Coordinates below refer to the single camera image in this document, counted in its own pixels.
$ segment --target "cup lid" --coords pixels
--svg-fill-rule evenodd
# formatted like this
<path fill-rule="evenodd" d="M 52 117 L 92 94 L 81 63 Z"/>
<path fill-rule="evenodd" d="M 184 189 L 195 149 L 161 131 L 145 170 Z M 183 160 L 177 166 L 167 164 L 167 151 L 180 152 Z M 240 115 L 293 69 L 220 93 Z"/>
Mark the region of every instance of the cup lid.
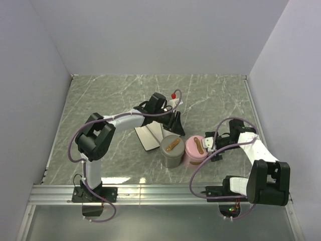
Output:
<path fill-rule="evenodd" d="M 194 141 L 195 137 L 199 139 L 200 143 L 202 144 L 202 139 L 204 138 L 202 136 L 192 136 L 188 138 L 188 140 L 185 143 L 186 153 L 193 159 L 201 160 L 207 156 L 208 152 L 203 147 L 203 154 L 199 152 L 199 150 L 197 149 L 197 145 Z"/>
<path fill-rule="evenodd" d="M 173 143 L 176 139 L 179 139 L 180 142 L 176 146 L 174 146 L 170 151 L 168 151 L 167 147 L 171 143 Z M 178 136 L 174 136 L 174 135 L 167 136 L 160 143 L 160 151 L 164 156 L 168 158 L 180 157 L 184 153 L 184 150 L 185 150 L 184 141 Z"/>

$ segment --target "cable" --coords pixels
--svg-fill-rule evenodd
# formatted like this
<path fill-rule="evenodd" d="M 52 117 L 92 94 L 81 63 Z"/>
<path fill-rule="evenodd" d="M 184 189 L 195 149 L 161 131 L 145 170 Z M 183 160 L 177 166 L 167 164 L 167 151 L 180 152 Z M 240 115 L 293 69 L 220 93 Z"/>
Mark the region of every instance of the cable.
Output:
<path fill-rule="evenodd" d="M 250 126 L 252 126 L 256 133 L 258 133 L 258 129 L 256 128 L 256 126 L 254 124 L 252 124 L 251 122 L 243 119 L 243 118 L 239 118 L 239 117 L 228 117 L 228 118 L 225 118 L 223 119 L 216 127 L 216 131 L 215 131 L 215 134 L 214 134 L 214 140 L 216 140 L 216 136 L 217 136 L 217 133 L 218 133 L 218 130 L 220 128 L 220 126 L 222 125 L 223 122 L 229 120 L 229 119 L 239 119 L 239 120 L 242 120 L 243 122 L 246 122 L 248 123 Z M 201 167 L 203 167 L 213 156 L 219 154 L 220 152 L 226 150 L 226 149 L 229 149 L 231 147 L 239 147 L 239 146 L 242 146 L 242 145 L 248 145 L 248 144 L 252 144 L 256 141 L 256 138 L 253 138 L 253 140 L 251 140 L 250 142 L 244 142 L 244 143 L 236 143 L 236 144 L 231 144 L 231 145 L 228 145 L 228 146 L 225 146 L 225 147 L 222 147 L 218 150 L 216 150 L 214 153 L 212 153 L 211 155 L 209 155 L 198 167 L 197 169 L 194 171 L 194 173 L 192 174 L 191 176 L 191 179 L 190 179 L 190 183 L 189 183 L 189 188 L 190 188 L 190 192 L 196 196 L 196 197 L 199 197 L 199 198 L 204 198 L 204 199 L 211 199 L 211 200 L 215 200 L 215 199 L 226 199 L 226 198 L 244 198 L 244 196 L 242 195 L 239 195 L 239 196 L 219 196 L 219 197 L 207 197 L 206 195 L 201 195 L 201 194 L 197 194 L 193 191 L 192 189 L 192 182 L 193 182 L 193 179 L 194 177 L 196 176 L 196 174 L 198 173 L 198 171 L 201 169 Z M 245 214 L 243 214 L 242 216 L 238 217 L 238 218 L 241 218 L 241 217 L 244 217 L 245 215 L 249 214 L 253 208 L 249 209 Z"/>
<path fill-rule="evenodd" d="M 144 104 L 148 103 L 148 100 L 143 101 L 142 103 L 140 103 L 138 106 L 143 106 Z"/>
<path fill-rule="evenodd" d="M 172 110 L 173 107 L 172 107 L 171 105 L 166 105 L 166 106 L 165 106 L 165 109 L 167 109 L 167 110 Z"/>
<path fill-rule="evenodd" d="M 72 146 L 72 144 L 73 144 L 76 136 L 78 135 L 78 133 L 81 132 L 84 128 L 86 128 L 86 127 L 89 126 L 89 125 L 92 125 L 92 124 L 95 124 L 95 123 L 100 123 L 100 122 L 108 122 L 108 121 L 111 121 L 111 120 L 113 120 L 113 119 L 120 118 L 120 117 L 126 116 L 126 115 L 132 115 L 132 114 L 134 114 L 134 115 L 141 115 L 141 116 L 157 117 L 157 116 L 163 116 L 163 115 L 169 114 L 169 113 L 173 112 L 175 109 L 177 109 L 177 107 L 180 105 L 180 103 L 181 103 L 181 101 L 182 101 L 183 94 L 182 94 L 181 90 L 180 90 L 180 89 L 176 89 L 176 90 L 174 91 L 174 93 L 176 93 L 176 92 L 179 92 L 179 93 L 180 93 L 179 101 L 178 101 L 177 104 L 174 106 L 174 108 L 172 108 L 171 110 L 168 110 L 168 111 L 166 111 L 166 112 L 164 112 L 164 113 L 160 113 L 160 114 L 145 114 L 145 113 L 137 113 L 137 112 L 134 112 L 134 113 L 130 113 L 130 112 L 121 113 L 121 114 L 118 114 L 118 115 L 116 115 L 116 116 L 114 116 L 114 117 L 110 117 L 110 118 L 106 118 L 106 119 L 97 119 L 97 120 L 88 122 L 88 123 L 84 124 L 81 128 L 79 128 L 79 129 L 76 131 L 76 133 L 74 134 L 74 136 L 72 137 L 72 139 L 71 139 L 71 141 L 70 141 L 70 143 L 69 143 L 69 145 L 68 145 L 68 152 L 67 152 L 68 158 L 69 158 L 69 160 L 70 160 L 71 162 L 73 162 L 73 163 L 78 163 L 78 162 L 80 162 L 80 161 L 83 161 L 84 180 L 85 180 L 85 186 L 86 186 L 86 188 L 89 190 L 89 192 L 90 192 L 92 195 L 94 195 L 95 197 L 99 198 L 100 200 L 108 203 L 108 204 L 114 209 L 113 215 L 112 215 L 111 217 L 107 218 L 107 219 L 103 219 L 103 220 L 92 220 L 92 219 L 90 219 L 90 218 L 88 218 L 88 217 L 85 217 L 85 219 L 89 220 L 90 222 L 107 222 L 107 221 L 111 220 L 113 217 L 115 217 L 117 210 L 116 210 L 116 207 L 115 207 L 114 204 L 112 204 L 112 203 L 111 203 L 110 201 L 108 201 L 107 199 L 105 199 L 105 198 L 99 196 L 98 194 L 96 194 L 96 193 L 89 187 L 88 182 L 87 182 L 87 177 L 86 177 L 86 161 L 87 161 L 87 160 L 84 159 L 84 158 L 80 158 L 80 159 L 78 159 L 78 160 L 74 160 L 74 159 L 71 157 L 71 146 Z"/>
<path fill-rule="evenodd" d="M 79 175 L 79 176 L 81 176 L 79 173 L 77 173 L 77 174 L 74 176 L 74 179 L 72 179 L 72 182 L 73 182 L 73 184 L 74 184 L 74 186 L 75 186 L 75 187 L 76 187 L 76 184 L 75 184 L 75 177 L 76 177 L 76 176 L 78 176 L 78 175 Z"/>
<path fill-rule="evenodd" d="M 246 215 L 248 215 L 250 212 L 252 212 L 252 210 L 255 208 L 256 204 L 253 204 L 249 210 L 247 210 L 244 214 L 242 214 L 241 216 L 238 217 L 234 217 L 233 219 L 240 219 L 245 217 Z"/>
<path fill-rule="evenodd" d="M 116 209 L 115 205 L 112 204 L 112 202 L 110 202 L 110 201 L 108 201 L 107 199 L 99 196 L 97 193 L 95 193 L 95 192 L 89 187 L 88 182 L 87 182 L 87 177 L 86 177 L 86 173 L 87 173 L 87 172 L 86 172 L 86 162 L 83 163 L 83 166 L 82 166 L 82 167 L 83 167 L 83 170 L 84 170 L 85 186 L 87 187 L 88 191 L 89 191 L 92 195 L 94 195 L 95 197 L 98 197 L 100 200 L 108 203 L 108 204 L 114 209 L 114 213 L 112 214 L 112 216 L 110 216 L 110 217 L 107 218 L 107 219 L 103 219 L 103 220 L 92 220 L 92 219 L 90 219 L 90 218 L 88 218 L 88 217 L 85 217 L 85 219 L 87 219 L 87 220 L 90 221 L 90 222 L 107 222 L 107 221 L 111 220 L 113 217 L 115 217 L 116 212 L 117 212 L 117 209 Z"/>
<path fill-rule="evenodd" d="M 223 135 L 230 135 L 230 134 L 228 132 L 225 132 L 225 133 L 221 134 L 221 136 L 223 136 Z"/>

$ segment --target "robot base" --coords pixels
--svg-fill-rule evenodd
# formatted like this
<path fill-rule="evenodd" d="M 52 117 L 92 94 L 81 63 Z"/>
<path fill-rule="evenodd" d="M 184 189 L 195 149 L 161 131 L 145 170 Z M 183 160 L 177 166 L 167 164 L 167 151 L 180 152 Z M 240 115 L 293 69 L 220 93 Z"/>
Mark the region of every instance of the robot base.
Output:
<path fill-rule="evenodd" d="M 117 191 L 118 191 L 117 187 L 99 186 L 97 188 L 93 189 L 93 191 L 95 193 L 97 193 L 101 197 L 104 197 L 105 199 L 107 199 L 110 202 L 113 202 L 113 203 L 116 202 Z M 93 195 L 88 195 L 88 193 L 86 193 L 82 187 L 75 187 L 74 188 L 71 201 L 74 203 L 89 203 L 89 202 L 97 202 L 97 203 L 100 202 L 101 203 L 101 205 L 98 205 L 98 206 L 83 205 L 82 206 L 82 214 L 85 217 L 99 217 L 102 214 L 103 209 L 104 209 L 102 201 Z"/>

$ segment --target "orange handle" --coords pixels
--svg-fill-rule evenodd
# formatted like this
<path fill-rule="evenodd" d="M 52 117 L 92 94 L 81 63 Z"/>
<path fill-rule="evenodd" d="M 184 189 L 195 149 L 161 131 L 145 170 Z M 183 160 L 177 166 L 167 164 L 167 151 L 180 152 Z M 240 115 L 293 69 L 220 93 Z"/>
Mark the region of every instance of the orange handle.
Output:
<path fill-rule="evenodd" d="M 194 137 L 194 142 L 196 143 L 197 150 L 200 154 L 204 154 L 203 148 L 201 146 L 200 140 L 197 137 Z"/>
<path fill-rule="evenodd" d="M 169 146 L 166 148 L 166 151 L 171 151 L 177 144 L 181 141 L 180 138 L 175 139 L 172 143 L 169 144 Z"/>

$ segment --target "marble floor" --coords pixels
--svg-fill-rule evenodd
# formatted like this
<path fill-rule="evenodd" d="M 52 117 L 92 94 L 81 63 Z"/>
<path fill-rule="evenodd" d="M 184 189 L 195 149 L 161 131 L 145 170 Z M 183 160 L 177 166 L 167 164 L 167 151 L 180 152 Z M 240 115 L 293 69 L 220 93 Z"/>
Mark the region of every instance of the marble floor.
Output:
<path fill-rule="evenodd" d="M 60 128 L 53 146 L 44 184 L 72 184 L 81 164 L 67 158 L 67 146 L 90 114 L 113 115 L 130 110 L 148 100 L 154 92 L 170 98 L 175 89 L 183 92 L 182 125 L 186 140 L 192 135 L 205 135 L 228 116 L 255 122 L 252 106 L 241 75 L 100 75 L 74 76 Z M 220 132 L 228 131 L 223 125 Z M 79 158 L 76 145 L 72 156 Z M 127 130 L 113 137 L 102 160 L 104 183 L 188 183 L 192 170 L 180 165 L 167 169 L 161 164 L 159 149 L 146 152 L 135 131 Z M 195 182 L 221 182 L 226 175 L 248 177 L 250 162 L 241 149 L 227 151 L 223 160 L 209 162 L 195 177 Z"/>

